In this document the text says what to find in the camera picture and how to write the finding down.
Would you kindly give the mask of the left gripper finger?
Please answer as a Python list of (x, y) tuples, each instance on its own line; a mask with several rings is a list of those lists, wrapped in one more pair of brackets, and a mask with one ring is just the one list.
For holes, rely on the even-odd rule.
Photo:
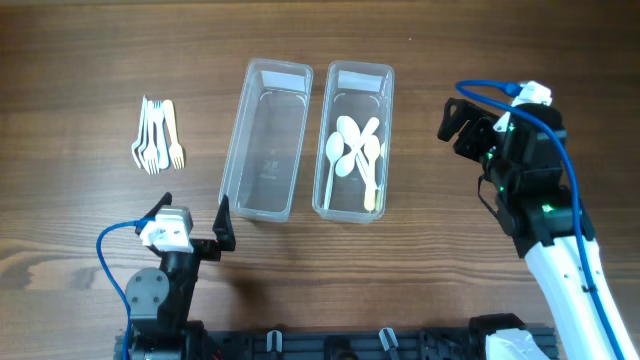
[(222, 251), (234, 251), (236, 248), (236, 238), (231, 222), (229, 198), (222, 197), (219, 208), (212, 226), (216, 238), (215, 241)]
[(142, 217), (140, 218), (137, 222), (136, 222), (136, 226), (135, 226), (135, 234), (139, 235), (144, 227), (146, 226), (146, 224), (149, 221), (152, 221), (155, 219), (157, 213), (159, 212), (159, 210), (165, 206), (165, 205), (171, 205), (172, 204), (172, 194), (170, 192), (166, 192), (161, 198), (160, 200)]

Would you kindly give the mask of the cream plastic spoon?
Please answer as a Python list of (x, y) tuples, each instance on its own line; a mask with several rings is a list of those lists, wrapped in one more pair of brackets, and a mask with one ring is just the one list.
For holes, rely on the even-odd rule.
[(377, 136), (371, 135), (364, 145), (364, 155), (368, 166), (368, 185), (365, 190), (364, 207), (372, 212), (376, 206), (376, 161), (380, 156), (380, 141)]

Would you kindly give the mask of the white plastic spoon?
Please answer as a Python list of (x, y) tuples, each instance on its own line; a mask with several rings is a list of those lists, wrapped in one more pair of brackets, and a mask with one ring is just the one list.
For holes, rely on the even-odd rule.
[(336, 162), (342, 157), (344, 152), (344, 139), (342, 135), (335, 131), (327, 139), (325, 146), (325, 155), (329, 160), (329, 171), (327, 177), (327, 183), (324, 194), (323, 208), (328, 209), (331, 201), (332, 187), (333, 187), (333, 173)]
[(342, 135), (344, 143), (350, 147), (350, 152), (343, 155), (336, 164), (336, 174), (345, 177), (351, 173), (355, 166), (355, 157), (358, 152), (362, 154), (362, 147), (367, 139), (374, 134), (379, 127), (380, 120), (371, 117), (364, 129), (361, 130), (355, 120), (349, 116), (339, 116), (337, 119), (337, 130)]
[(351, 148), (351, 151), (343, 155), (335, 166), (335, 172), (339, 177), (346, 177), (354, 168), (355, 164), (360, 164), (361, 176), (367, 185), (376, 187), (375, 175), (370, 169), (362, 147), (374, 134), (379, 126), (379, 119), (371, 117), (363, 130), (360, 130), (355, 120), (349, 116), (339, 116), (337, 119), (337, 130), (342, 135), (344, 143)]
[(361, 175), (363, 176), (363, 180), (365, 181), (365, 190), (366, 190), (366, 187), (367, 187), (367, 185), (368, 185), (368, 166), (367, 166), (367, 159), (366, 159), (366, 157), (365, 157), (364, 153), (363, 153), (363, 154), (361, 154), (360, 152), (358, 152), (358, 153), (356, 154), (355, 160), (356, 160), (356, 164), (357, 164), (357, 165), (358, 165), (358, 167), (359, 167), (359, 170), (361, 171)]

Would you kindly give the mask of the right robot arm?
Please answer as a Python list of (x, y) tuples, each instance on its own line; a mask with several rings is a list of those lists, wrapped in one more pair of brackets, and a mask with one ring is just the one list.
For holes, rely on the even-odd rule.
[(525, 120), (532, 115), (566, 140), (562, 115), (542, 104), (521, 104), (505, 125), (498, 115), (464, 99), (449, 99), (437, 136), (455, 153), (479, 163), (481, 179), (497, 190), (490, 213), (512, 238), (539, 284), (570, 359), (635, 359), (638, 353), (609, 290), (591, 219), (580, 207), (573, 224), (570, 189), (552, 140)]

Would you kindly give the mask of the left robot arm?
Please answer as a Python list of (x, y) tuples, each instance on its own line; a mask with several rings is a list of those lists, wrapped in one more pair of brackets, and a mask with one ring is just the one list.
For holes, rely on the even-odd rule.
[(218, 262), (236, 239), (229, 199), (224, 195), (212, 225), (212, 239), (191, 236), (186, 207), (167, 192), (135, 225), (142, 245), (160, 259), (158, 267), (135, 273), (124, 290), (128, 324), (116, 339), (115, 359), (222, 359), (224, 352), (201, 321), (188, 319), (203, 261)]

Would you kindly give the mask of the left clear plastic container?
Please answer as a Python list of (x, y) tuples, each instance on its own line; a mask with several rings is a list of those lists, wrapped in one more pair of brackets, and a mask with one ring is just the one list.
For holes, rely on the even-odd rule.
[(306, 64), (264, 58), (248, 64), (219, 192), (235, 214), (289, 219), (313, 76)]

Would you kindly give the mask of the clear plastic container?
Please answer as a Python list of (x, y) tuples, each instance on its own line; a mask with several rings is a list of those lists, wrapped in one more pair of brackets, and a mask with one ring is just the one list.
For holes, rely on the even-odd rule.
[[(315, 164), (312, 204), (325, 220), (368, 224), (385, 212), (389, 173), (394, 70), (385, 64), (335, 61), (329, 66), (323, 98), (322, 118)], [(361, 130), (371, 117), (380, 120), (373, 135), (380, 141), (381, 154), (376, 161), (376, 206), (372, 212), (364, 207), (365, 182), (357, 164), (346, 177), (334, 168), (330, 206), (323, 208), (329, 160), (325, 146), (337, 130), (339, 116), (349, 116)]]
[(313, 76), (306, 64), (264, 58), (248, 64), (219, 192), (235, 214), (289, 219)]

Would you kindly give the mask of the right clear plastic container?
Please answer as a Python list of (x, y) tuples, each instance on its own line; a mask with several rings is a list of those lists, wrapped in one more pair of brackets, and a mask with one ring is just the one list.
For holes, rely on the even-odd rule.
[[(394, 70), (385, 64), (335, 61), (329, 66), (323, 98), (322, 118), (315, 164), (312, 204), (325, 220), (368, 224), (385, 212), (389, 173)], [(357, 164), (346, 177), (334, 168), (330, 206), (323, 208), (329, 160), (325, 146), (337, 130), (339, 116), (349, 116), (361, 130), (371, 117), (380, 120), (373, 135), (380, 141), (381, 154), (376, 161), (376, 206), (372, 212), (364, 207), (365, 182)]]

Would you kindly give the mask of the pale blue plastic fork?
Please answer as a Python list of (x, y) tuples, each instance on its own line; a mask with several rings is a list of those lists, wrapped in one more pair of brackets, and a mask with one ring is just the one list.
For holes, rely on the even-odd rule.
[(164, 111), (161, 101), (152, 102), (151, 118), (155, 125), (155, 145), (158, 153), (158, 168), (160, 170), (169, 167), (169, 155), (164, 130)]

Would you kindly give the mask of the white plastic fork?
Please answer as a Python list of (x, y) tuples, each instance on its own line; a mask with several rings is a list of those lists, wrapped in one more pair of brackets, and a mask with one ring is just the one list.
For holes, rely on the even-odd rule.
[(131, 154), (138, 168), (142, 168), (142, 163), (141, 163), (141, 160), (139, 159), (137, 149), (142, 144), (146, 104), (147, 104), (147, 98), (146, 98), (146, 95), (143, 95), (142, 102), (141, 102), (139, 122), (138, 122), (137, 137), (136, 137), (136, 140), (131, 144)]
[(142, 144), (138, 147), (137, 152), (139, 155), (139, 159), (141, 160), (142, 163), (142, 169), (144, 169), (146, 172), (148, 172), (147, 167), (146, 167), (146, 162), (144, 160), (143, 157), (143, 152), (147, 146), (147, 115), (146, 115), (146, 111), (145, 111), (145, 118), (144, 118), (144, 128), (143, 128), (143, 138), (142, 138)]
[(146, 162), (146, 167), (150, 175), (158, 173), (158, 153), (154, 144), (154, 123), (151, 119), (152, 110), (154, 109), (154, 103), (149, 101), (147, 104), (147, 146), (143, 152), (143, 157)]

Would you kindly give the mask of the cream plastic fork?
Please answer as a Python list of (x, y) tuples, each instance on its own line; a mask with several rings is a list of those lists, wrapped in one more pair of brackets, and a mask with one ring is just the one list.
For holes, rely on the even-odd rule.
[(171, 159), (171, 163), (175, 169), (183, 169), (185, 166), (185, 156), (184, 149), (179, 143), (174, 103), (169, 99), (164, 100), (163, 110), (171, 141), (169, 146), (169, 157)]

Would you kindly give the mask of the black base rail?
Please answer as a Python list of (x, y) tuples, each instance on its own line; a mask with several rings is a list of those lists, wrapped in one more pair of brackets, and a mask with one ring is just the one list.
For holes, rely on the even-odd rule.
[(555, 330), (499, 329), (473, 318), (466, 327), (395, 331), (287, 333), (211, 332), (200, 346), (130, 340), (129, 359), (557, 359)]

